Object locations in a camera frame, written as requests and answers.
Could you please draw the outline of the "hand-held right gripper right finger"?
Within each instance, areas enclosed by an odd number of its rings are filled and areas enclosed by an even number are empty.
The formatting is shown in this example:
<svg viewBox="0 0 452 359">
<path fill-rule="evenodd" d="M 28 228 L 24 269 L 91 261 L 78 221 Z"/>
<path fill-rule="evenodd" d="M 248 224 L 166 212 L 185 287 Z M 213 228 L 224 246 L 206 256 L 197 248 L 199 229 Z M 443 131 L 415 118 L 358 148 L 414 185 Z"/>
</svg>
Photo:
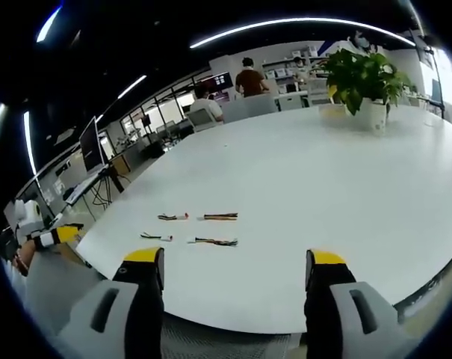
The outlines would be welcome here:
<svg viewBox="0 0 452 359">
<path fill-rule="evenodd" d="M 409 335 L 396 309 L 359 282 L 339 255 L 306 252 L 308 358 L 405 358 Z"/>
</svg>

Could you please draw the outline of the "person's left hand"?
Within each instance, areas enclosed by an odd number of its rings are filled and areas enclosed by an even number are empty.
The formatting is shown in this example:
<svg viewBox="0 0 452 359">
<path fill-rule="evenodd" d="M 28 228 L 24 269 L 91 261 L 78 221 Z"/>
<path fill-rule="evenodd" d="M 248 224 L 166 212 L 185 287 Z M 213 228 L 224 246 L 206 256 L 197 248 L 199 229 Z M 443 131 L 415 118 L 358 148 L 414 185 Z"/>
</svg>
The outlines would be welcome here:
<svg viewBox="0 0 452 359">
<path fill-rule="evenodd" d="M 33 240 L 25 242 L 13 256 L 12 264 L 23 277 L 28 276 L 31 261 L 36 252 L 36 245 Z"/>
</svg>

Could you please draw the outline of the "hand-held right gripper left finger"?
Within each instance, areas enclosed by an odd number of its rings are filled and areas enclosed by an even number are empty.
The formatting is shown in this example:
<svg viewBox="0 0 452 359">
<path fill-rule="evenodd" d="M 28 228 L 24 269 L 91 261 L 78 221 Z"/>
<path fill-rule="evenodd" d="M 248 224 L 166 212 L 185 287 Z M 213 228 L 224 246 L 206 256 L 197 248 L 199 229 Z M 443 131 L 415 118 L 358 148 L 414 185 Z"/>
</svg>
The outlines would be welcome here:
<svg viewBox="0 0 452 359">
<path fill-rule="evenodd" d="M 59 337 L 80 358 L 161 358 L 164 249 L 126 255 L 73 306 Z"/>
</svg>

